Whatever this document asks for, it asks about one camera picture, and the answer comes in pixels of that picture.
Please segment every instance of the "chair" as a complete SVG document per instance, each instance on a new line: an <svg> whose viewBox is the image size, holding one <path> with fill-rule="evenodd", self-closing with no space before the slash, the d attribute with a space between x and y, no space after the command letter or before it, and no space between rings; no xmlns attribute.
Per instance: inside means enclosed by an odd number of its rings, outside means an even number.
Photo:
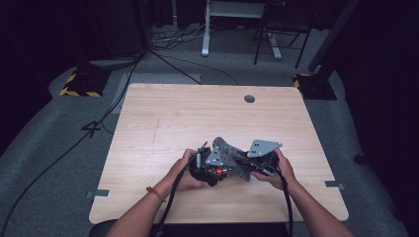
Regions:
<svg viewBox="0 0 419 237"><path fill-rule="evenodd" d="M283 0L283 1L269 1L265 7L261 20L261 26L256 31L253 41L259 34L258 47L256 50L255 61L256 65L259 55L259 49L262 42L263 33L279 34L279 35L292 35L295 36L289 46L283 47L279 45L269 45L270 47L277 46L289 49L299 49L300 53L296 61L295 68L298 68L299 61L301 60L302 53L305 49L308 37L311 32L309 18L305 9L300 6L296 1ZM302 47L291 47L296 38L300 34L305 34L304 43Z"/></svg>

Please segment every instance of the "bracelet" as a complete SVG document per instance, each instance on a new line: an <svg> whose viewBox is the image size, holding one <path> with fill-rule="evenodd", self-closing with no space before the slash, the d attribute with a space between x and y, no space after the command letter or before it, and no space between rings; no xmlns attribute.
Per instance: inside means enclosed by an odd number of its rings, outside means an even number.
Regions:
<svg viewBox="0 0 419 237"><path fill-rule="evenodd" d="M146 189L149 193L153 193L153 194L155 194L155 195L157 195L160 199L161 199L161 201L163 201L163 202L166 202L166 199L165 198L163 198L162 196L161 196L161 194L159 193L159 192L157 192L156 190L154 190L153 188L151 188L151 187L147 187L147 189Z"/></svg>

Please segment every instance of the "desk leg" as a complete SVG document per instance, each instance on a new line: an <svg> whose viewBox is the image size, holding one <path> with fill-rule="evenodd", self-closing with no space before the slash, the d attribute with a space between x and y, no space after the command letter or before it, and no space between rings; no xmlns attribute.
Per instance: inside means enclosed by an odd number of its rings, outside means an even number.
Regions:
<svg viewBox="0 0 419 237"><path fill-rule="evenodd" d="M207 0L206 8L206 30L204 32L203 51L202 56L208 56L210 54L210 0Z"/></svg>
<svg viewBox="0 0 419 237"><path fill-rule="evenodd" d="M277 40L275 39L276 34L268 33L268 40L272 46L272 52L274 53L275 59L281 59L283 56L281 55L280 49L277 47Z"/></svg>

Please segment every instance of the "black controller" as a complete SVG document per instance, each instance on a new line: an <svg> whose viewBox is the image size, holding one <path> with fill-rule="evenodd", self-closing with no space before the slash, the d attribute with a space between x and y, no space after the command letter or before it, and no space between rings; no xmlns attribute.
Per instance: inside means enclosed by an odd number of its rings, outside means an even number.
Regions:
<svg viewBox="0 0 419 237"><path fill-rule="evenodd" d="M222 181L236 170L246 170L248 173L256 171L266 176L276 175L279 157L275 149L280 148L282 143L254 140L248 152L225 144L222 148L214 147L212 151L204 146L198 149L196 157L189 165L189 171L195 179L215 186L218 181ZM235 152L230 156L228 152L231 153L231 150Z"/></svg>

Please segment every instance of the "right hand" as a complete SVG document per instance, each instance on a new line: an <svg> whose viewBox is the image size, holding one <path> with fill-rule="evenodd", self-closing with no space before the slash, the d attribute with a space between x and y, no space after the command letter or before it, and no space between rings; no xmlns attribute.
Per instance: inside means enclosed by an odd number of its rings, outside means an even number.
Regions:
<svg viewBox="0 0 419 237"><path fill-rule="evenodd" d="M278 169L281 168L281 173L283 174L284 178L286 178L288 184L294 184L296 182L296 178L289 159L284 156L280 149L276 149L275 152L280 158ZM252 176L254 176L259 181L271 183L273 187L279 190L284 190L283 182L281 181L280 176L265 176L258 172L252 172Z"/></svg>

